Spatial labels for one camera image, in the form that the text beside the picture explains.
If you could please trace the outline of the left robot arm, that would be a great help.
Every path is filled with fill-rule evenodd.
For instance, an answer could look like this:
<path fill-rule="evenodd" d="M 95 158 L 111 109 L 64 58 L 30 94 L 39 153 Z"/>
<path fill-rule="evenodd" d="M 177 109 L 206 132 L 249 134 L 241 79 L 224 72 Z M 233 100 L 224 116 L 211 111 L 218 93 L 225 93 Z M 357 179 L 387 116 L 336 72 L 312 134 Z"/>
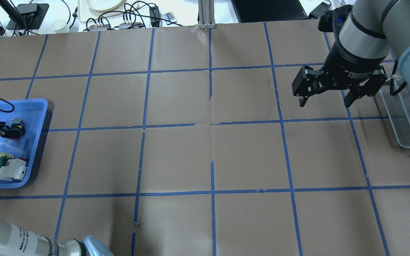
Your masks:
<path fill-rule="evenodd" d="M 28 125 L 26 134 L 18 140 L 0 137 L 0 153 L 9 153 L 12 159 L 0 168 L 0 188 L 19 188 L 25 185 L 38 154 L 41 130 L 48 104 L 43 99 L 14 101 L 16 110 L 0 114 L 10 123 L 20 118 Z M 82 240 L 66 239 L 58 242 L 16 225 L 0 220 L 0 256 L 111 256 L 111 251 L 92 235 Z"/>

